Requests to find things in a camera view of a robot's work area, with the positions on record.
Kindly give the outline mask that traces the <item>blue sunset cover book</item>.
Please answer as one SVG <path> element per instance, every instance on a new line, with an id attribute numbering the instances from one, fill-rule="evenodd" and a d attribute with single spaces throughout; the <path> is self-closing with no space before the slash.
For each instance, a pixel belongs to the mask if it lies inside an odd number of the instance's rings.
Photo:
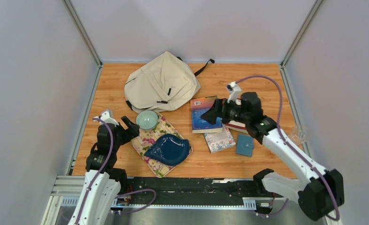
<path id="1" fill-rule="evenodd" d="M 221 119 L 217 119 L 215 124 L 210 124 L 201 118 L 214 104 L 217 96 L 200 97 L 190 100 L 192 133 L 221 133 L 223 131 L 223 124 Z"/>

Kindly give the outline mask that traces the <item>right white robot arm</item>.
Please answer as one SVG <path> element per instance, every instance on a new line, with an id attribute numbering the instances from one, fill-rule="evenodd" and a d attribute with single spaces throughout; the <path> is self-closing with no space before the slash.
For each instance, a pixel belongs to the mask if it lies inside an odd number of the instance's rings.
<path id="1" fill-rule="evenodd" d="M 289 179 L 264 169 L 253 177 L 256 195 L 279 194 L 298 203 L 302 212 L 314 221 L 332 211 L 336 213 L 335 220 L 340 219 L 339 206 L 345 202 L 342 174 L 336 169 L 327 170 L 294 144 L 275 120 L 264 115 L 255 92 L 246 92 L 237 100 L 217 98 L 201 118 L 210 124 L 217 119 L 224 124 L 230 121 L 244 124 L 248 134 L 277 155 L 297 177 Z"/>

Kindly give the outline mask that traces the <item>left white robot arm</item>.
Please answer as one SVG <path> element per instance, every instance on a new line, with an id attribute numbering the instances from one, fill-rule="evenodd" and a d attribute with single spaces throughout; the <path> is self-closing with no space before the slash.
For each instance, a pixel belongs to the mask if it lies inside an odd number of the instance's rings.
<path id="1" fill-rule="evenodd" d="M 119 147 L 139 136 L 139 126 L 126 116 L 121 119 L 128 125 L 127 129 L 113 118 L 109 110 L 93 118 L 100 124 L 97 142 L 86 159 L 84 185 L 68 222 L 70 225 L 104 224 L 116 195 L 128 190 L 126 171 L 114 165 Z"/>

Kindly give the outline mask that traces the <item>beige canvas backpack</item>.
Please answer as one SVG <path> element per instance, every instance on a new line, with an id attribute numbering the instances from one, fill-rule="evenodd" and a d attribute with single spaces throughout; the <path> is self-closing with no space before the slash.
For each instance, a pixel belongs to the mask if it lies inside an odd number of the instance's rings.
<path id="1" fill-rule="evenodd" d="M 174 111 L 200 90 L 197 76 L 214 62 L 209 59 L 193 72 L 180 57 L 166 51 L 129 75 L 124 84 L 126 104 L 136 113 Z"/>

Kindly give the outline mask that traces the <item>floral white cover book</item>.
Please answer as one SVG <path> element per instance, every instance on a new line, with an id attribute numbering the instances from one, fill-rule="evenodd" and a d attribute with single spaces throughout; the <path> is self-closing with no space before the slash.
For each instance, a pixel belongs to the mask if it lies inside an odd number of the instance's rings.
<path id="1" fill-rule="evenodd" d="M 205 133 L 204 137 L 210 153 L 217 153 L 236 145 L 232 133 L 226 127 L 220 133 Z"/>

